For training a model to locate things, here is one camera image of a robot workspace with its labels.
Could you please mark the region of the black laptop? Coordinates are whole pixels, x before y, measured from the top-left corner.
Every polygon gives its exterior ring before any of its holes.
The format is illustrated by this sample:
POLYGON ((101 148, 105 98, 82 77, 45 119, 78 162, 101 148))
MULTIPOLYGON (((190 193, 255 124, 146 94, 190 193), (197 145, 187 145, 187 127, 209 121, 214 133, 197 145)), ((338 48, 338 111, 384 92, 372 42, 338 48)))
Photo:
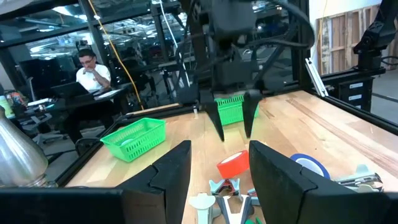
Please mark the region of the black laptop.
POLYGON ((53 86, 51 90, 59 98, 65 100, 77 100, 77 99, 93 99, 93 94, 84 88, 79 82, 71 82, 63 85, 53 86))

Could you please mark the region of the green plastic basket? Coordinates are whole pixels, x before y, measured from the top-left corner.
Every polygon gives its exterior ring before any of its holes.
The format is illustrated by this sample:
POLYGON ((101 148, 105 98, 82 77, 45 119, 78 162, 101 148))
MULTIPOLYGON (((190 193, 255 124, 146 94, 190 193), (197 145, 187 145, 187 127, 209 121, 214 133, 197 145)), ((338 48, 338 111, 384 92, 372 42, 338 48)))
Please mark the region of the green plastic basket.
POLYGON ((216 98, 218 112, 223 126, 237 123, 243 120, 244 95, 236 95, 231 98, 216 98))
POLYGON ((142 118, 103 137, 100 141, 110 153, 125 162, 132 162, 166 138, 166 121, 142 118))

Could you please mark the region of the wooden board panel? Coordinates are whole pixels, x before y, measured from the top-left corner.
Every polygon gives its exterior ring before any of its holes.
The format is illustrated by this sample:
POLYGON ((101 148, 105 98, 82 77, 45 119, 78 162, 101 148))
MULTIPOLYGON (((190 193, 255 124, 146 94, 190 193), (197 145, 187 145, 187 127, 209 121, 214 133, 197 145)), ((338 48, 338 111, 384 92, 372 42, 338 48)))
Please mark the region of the wooden board panel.
POLYGON ((320 75, 356 67, 354 47, 376 18, 379 5, 317 19, 317 57, 320 75))

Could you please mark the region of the dark office desk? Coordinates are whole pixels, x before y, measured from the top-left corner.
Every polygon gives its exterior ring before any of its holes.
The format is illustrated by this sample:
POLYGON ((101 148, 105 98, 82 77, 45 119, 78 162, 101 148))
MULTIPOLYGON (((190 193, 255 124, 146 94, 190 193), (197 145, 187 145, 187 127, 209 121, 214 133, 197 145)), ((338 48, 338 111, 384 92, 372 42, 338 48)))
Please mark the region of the dark office desk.
POLYGON ((38 107, 27 109, 22 114, 32 116, 33 114, 55 113, 59 111, 70 111, 82 106, 94 105, 105 101, 114 101, 116 111, 126 114, 129 111, 129 104, 127 102, 127 88, 109 91, 99 96, 91 94, 79 96, 76 100, 65 100, 63 98, 57 100, 55 103, 50 104, 44 110, 39 110, 38 107))

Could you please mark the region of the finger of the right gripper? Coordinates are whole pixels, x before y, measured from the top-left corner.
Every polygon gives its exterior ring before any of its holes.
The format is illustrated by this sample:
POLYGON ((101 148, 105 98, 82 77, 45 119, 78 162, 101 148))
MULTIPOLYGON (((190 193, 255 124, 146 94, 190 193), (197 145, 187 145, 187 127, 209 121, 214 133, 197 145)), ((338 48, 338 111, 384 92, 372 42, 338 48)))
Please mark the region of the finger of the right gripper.
POLYGON ((200 104, 211 119, 211 122, 213 123, 221 141, 224 142, 224 132, 223 126, 221 124, 220 114, 218 112, 218 104, 210 90, 200 91, 200 104))
POLYGON ((244 130, 247 138, 251 137, 254 115, 258 103, 261 100, 262 100, 262 95, 259 90, 248 90, 244 94, 244 101, 242 102, 242 108, 243 108, 244 130))

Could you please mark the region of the black table frame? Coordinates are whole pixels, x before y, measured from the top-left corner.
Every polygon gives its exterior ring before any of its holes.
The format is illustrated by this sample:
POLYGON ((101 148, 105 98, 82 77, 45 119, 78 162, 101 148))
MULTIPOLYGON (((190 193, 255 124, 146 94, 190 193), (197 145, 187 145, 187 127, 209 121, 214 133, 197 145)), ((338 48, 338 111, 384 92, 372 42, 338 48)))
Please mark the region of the black table frame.
MULTIPOLYGON (((372 77, 376 75, 385 74, 386 70, 384 68, 378 68, 376 70, 366 70, 360 71, 354 68, 351 68, 347 71, 336 72, 324 75, 321 77, 322 81, 327 85, 334 85, 336 83, 348 82, 353 80, 359 80, 364 77, 372 77)), ((309 76, 306 72, 300 72, 300 77, 296 81, 288 82, 284 85, 283 89, 279 92, 290 93, 296 90, 305 90, 310 93, 309 87, 309 76)), ((358 118, 361 118, 364 121, 367 121, 385 131, 388 131, 396 136, 398 136, 398 123, 393 123, 392 121, 388 121, 380 116, 376 116, 371 114, 370 112, 360 110, 342 100, 338 100, 335 97, 328 96, 325 99, 326 102, 332 104, 333 106, 340 108, 343 111, 346 111, 358 118)), ((135 115, 124 115, 121 118, 117 119, 116 122, 107 129, 103 134, 107 135, 114 129, 120 127, 121 125, 131 123, 133 121, 137 121, 141 118, 169 118, 175 117, 183 114, 193 113, 193 110, 199 108, 197 105, 167 105, 164 109, 162 108, 152 108, 146 111, 140 111, 135 115)), ((89 162, 89 160, 99 151, 100 147, 103 144, 99 141, 96 141, 91 147, 87 148, 87 150, 74 162, 71 166, 68 167, 66 171, 64 171, 57 179, 56 183, 62 187, 66 186, 72 181, 72 178, 77 175, 77 173, 82 170, 83 166, 89 162)))

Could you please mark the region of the black drawer cabinet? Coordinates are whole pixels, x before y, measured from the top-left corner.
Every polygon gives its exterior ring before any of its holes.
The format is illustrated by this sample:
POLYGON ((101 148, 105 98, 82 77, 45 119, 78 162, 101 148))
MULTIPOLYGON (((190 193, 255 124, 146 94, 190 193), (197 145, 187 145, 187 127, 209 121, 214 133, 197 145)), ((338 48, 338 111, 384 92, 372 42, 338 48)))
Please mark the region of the black drawer cabinet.
POLYGON ((338 85, 338 99, 370 112, 374 77, 364 77, 338 85))

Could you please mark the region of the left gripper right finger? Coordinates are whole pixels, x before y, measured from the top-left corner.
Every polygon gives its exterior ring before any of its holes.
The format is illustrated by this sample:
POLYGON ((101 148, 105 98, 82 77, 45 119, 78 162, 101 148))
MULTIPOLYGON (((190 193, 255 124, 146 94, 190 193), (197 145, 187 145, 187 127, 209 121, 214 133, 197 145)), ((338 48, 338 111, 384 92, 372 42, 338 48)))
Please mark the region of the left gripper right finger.
POLYGON ((266 224, 389 224, 389 196, 357 193, 259 141, 249 165, 266 224))

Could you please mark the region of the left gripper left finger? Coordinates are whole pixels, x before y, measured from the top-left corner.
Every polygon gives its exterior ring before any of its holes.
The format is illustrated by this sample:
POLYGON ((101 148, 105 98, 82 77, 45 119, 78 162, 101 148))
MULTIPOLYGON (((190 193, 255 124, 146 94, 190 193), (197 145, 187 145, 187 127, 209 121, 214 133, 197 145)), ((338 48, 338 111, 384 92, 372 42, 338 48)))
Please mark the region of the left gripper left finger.
POLYGON ((192 142, 184 140, 117 188, 123 217, 117 224, 181 224, 192 163, 192 142))

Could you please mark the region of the silver table lamp white shade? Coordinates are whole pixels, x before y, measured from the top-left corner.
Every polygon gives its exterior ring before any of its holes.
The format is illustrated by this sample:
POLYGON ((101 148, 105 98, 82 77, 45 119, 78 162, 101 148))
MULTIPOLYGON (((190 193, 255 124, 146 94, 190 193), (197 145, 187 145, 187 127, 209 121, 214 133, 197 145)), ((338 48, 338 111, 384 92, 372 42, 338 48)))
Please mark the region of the silver table lamp white shade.
POLYGON ((0 106, 0 184, 5 187, 57 187, 46 179, 48 160, 41 148, 17 128, 0 106))

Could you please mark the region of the aluminium profile bar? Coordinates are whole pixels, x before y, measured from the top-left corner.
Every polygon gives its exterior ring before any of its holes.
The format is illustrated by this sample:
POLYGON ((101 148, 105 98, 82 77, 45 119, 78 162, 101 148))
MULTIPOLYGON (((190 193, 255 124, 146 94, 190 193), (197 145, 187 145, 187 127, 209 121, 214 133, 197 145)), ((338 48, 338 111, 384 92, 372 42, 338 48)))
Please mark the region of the aluminium profile bar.
POLYGON ((316 67, 314 66, 314 63, 312 62, 311 58, 305 59, 305 66, 306 66, 307 72, 312 80, 312 83, 314 85, 314 88, 315 88, 317 94, 322 98, 329 96, 329 94, 325 88, 325 85, 324 85, 316 67))

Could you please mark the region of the orange tape roll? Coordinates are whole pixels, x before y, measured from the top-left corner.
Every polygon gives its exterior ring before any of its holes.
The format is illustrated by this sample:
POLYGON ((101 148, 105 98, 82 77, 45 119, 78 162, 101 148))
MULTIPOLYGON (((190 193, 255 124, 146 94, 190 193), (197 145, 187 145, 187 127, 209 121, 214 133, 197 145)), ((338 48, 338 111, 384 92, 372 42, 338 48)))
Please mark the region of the orange tape roll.
POLYGON ((230 179, 249 169, 249 153, 237 152, 219 162, 217 169, 224 179, 230 179))

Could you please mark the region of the person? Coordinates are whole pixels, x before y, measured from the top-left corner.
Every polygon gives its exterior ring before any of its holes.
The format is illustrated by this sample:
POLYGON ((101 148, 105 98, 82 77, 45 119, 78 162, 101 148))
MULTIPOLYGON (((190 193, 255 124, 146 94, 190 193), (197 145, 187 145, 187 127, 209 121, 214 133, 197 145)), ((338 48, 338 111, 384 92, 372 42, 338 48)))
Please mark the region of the person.
POLYGON ((100 90, 111 87, 111 74, 107 66, 98 64, 91 49, 81 49, 78 59, 82 67, 76 72, 76 82, 86 90, 100 90))

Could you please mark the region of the blue tape roll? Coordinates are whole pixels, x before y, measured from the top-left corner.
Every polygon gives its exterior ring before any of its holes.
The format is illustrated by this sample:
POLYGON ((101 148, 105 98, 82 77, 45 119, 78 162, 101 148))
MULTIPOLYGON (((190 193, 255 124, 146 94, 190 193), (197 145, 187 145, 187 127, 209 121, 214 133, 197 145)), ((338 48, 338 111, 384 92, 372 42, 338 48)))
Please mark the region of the blue tape roll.
POLYGON ((303 167, 317 173, 320 176, 323 176, 326 179, 330 179, 330 174, 326 170, 326 168, 315 158, 306 155, 306 154, 293 154, 290 156, 290 159, 300 164, 303 167))

